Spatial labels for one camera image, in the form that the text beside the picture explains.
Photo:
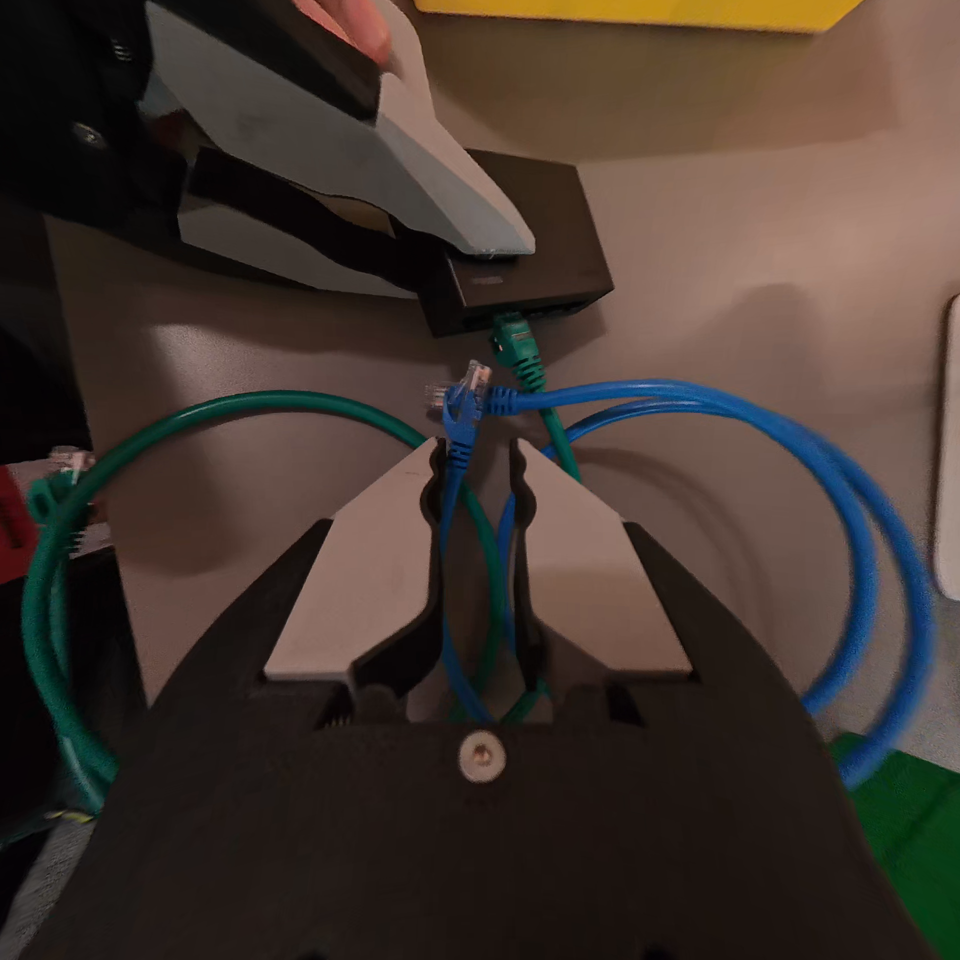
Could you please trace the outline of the red ridged plastic object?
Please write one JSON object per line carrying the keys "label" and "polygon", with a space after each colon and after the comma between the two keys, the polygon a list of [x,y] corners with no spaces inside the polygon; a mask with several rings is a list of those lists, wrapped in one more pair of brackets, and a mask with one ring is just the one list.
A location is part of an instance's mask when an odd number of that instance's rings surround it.
{"label": "red ridged plastic object", "polygon": [[38,536],[15,475],[8,466],[1,465],[1,585],[27,574]]}

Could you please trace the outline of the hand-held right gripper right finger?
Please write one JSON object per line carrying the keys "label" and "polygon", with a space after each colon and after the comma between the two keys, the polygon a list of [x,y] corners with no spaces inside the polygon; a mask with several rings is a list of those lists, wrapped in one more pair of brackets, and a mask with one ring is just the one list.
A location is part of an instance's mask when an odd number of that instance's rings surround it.
{"label": "hand-held right gripper right finger", "polygon": [[525,439],[510,445],[516,659],[528,690],[690,678],[625,521]]}

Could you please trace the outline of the green plastic bin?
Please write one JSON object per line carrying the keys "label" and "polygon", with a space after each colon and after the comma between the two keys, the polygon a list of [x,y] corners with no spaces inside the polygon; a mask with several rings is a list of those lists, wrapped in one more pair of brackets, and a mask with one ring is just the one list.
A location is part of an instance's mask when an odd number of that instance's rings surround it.
{"label": "green plastic bin", "polygon": [[959,957],[959,774],[894,751],[850,793],[874,858],[943,959]]}

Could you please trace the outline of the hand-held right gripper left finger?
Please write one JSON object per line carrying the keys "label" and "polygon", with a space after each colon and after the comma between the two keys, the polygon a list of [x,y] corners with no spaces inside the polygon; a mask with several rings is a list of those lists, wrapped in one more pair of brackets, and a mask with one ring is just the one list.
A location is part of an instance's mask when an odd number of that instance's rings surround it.
{"label": "hand-held right gripper left finger", "polygon": [[428,438],[338,510],[264,667],[403,698],[442,650],[439,496],[446,446]]}

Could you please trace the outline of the person's left hand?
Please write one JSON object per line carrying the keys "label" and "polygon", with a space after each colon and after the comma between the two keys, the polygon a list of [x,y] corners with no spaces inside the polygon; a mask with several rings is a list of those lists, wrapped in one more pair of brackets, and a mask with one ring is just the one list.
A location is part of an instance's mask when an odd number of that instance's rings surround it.
{"label": "person's left hand", "polygon": [[295,8],[340,40],[350,44],[378,66],[388,65],[392,35],[372,1],[293,1]]}

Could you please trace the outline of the yellow plastic bin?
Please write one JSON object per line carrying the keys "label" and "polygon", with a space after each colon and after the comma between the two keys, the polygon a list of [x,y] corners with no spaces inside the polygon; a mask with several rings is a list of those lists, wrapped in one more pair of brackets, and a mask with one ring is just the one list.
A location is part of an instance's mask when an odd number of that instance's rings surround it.
{"label": "yellow plastic bin", "polygon": [[820,34],[858,1],[415,1],[424,14]]}

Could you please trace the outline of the black network switch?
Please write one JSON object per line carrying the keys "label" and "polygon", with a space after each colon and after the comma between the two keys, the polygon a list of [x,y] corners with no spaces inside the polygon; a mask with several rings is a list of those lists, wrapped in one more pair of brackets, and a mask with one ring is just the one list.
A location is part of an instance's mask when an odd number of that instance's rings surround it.
{"label": "black network switch", "polygon": [[425,241],[417,296],[435,338],[490,330],[499,317],[536,321],[569,317],[611,293],[615,284],[576,168],[570,164],[468,149],[523,216],[531,254],[481,258]]}

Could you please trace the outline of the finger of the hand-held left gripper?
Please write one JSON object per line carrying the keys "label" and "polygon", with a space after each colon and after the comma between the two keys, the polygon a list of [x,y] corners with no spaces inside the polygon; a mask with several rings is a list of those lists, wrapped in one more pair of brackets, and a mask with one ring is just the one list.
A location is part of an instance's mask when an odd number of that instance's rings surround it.
{"label": "finger of the hand-held left gripper", "polygon": [[532,229],[438,119],[418,33],[374,2],[386,67],[292,2],[146,2],[153,71],[219,154],[362,202],[469,257],[530,256]]}
{"label": "finger of the hand-held left gripper", "polygon": [[318,193],[212,146],[198,149],[177,226],[186,246],[311,290],[454,301],[442,241],[370,200]]}

